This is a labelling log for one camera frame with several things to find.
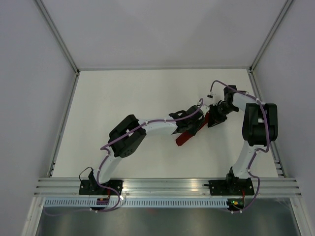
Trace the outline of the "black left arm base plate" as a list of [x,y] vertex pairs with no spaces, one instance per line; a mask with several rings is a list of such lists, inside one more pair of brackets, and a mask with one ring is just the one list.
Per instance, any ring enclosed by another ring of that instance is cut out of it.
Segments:
[[97,183],[94,185],[89,180],[82,180],[79,188],[79,195],[94,196],[94,195],[110,195],[117,196],[121,194],[123,189],[123,181],[111,179],[100,187]]

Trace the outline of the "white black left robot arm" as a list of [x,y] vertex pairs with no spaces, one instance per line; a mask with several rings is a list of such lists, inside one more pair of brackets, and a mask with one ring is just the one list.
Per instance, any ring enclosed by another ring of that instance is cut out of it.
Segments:
[[196,134],[208,111],[204,105],[193,105],[187,111],[170,113],[158,119],[137,119],[135,115],[128,115],[109,133],[108,144],[101,148],[107,155],[99,168],[89,174],[90,189],[98,195],[105,193],[107,182],[118,164],[134,154],[146,137]]

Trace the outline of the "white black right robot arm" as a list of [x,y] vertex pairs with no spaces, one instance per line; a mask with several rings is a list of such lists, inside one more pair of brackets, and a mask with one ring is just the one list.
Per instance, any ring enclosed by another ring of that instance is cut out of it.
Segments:
[[242,137],[244,144],[235,164],[225,179],[210,180],[206,185],[212,196],[253,196],[251,166],[259,151],[267,153],[270,143],[278,137],[278,108],[274,103],[263,103],[236,86],[226,86],[224,99],[210,106],[208,127],[214,127],[227,120],[228,114],[242,111]]

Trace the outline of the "dark red cloth napkin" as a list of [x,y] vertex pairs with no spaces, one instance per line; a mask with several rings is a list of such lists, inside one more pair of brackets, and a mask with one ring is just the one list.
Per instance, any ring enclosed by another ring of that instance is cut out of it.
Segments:
[[182,133],[176,140],[177,146],[182,146],[184,143],[186,143],[190,138],[195,136],[199,130],[201,130],[209,121],[209,112],[206,113],[203,122],[198,125],[197,128],[193,128],[192,131],[185,131]]

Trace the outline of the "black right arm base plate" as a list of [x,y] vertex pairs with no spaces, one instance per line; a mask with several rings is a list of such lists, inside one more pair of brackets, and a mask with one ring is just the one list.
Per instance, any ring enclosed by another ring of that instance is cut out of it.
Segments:
[[250,178],[228,182],[227,180],[210,180],[208,187],[211,196],[253,196],[254,188]]

